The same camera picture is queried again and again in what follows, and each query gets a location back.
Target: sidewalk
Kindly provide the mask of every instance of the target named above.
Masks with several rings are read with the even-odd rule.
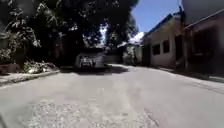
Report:
[[[181,79],[187,79],[194,82],[193,86],[212,90],[221,94],[224,94],[224,78],[208,76],[194,72],[180,72],[167,68],[158,68],[159,70],[169,72],[179,76]]]
[[[52,71],[52,72],[45,72],[40,74],[23,74],[23,73],[12,73],[5,76],[0,76],[0,86],[6,85],[6,84],[13,84],[13,83],[19,83],[24,82],[28,80],[37,79],[40,77],[46,77],[50,75],[54,75],[59,73],[59,71]]]

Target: doorway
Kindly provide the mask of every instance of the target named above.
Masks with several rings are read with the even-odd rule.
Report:
[[[178,61],[183,57],[182,35],[175,37],[175,45],[176,45],[176,61]]]

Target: road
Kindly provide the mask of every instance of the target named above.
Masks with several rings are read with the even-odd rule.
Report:
[[[2,87],[0,128],[223,128],[224,95],[197,84],[147,68],[64,72]]]

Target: blue sky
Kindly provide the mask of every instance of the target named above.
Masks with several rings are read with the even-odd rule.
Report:
[[[139,31],[148,32],[167,14],[177,11],[178,0],[139,0],[132,14],[136,19]]]

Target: window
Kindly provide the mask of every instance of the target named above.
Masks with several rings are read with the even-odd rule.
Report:
[[[153,55],[159,55],[160,54],[160,45],[157,44],[155,46],[152,47],[152,51],[153,51]]]
[[[168,40],[163,42],[163,53],[170,52],[170,42]]]

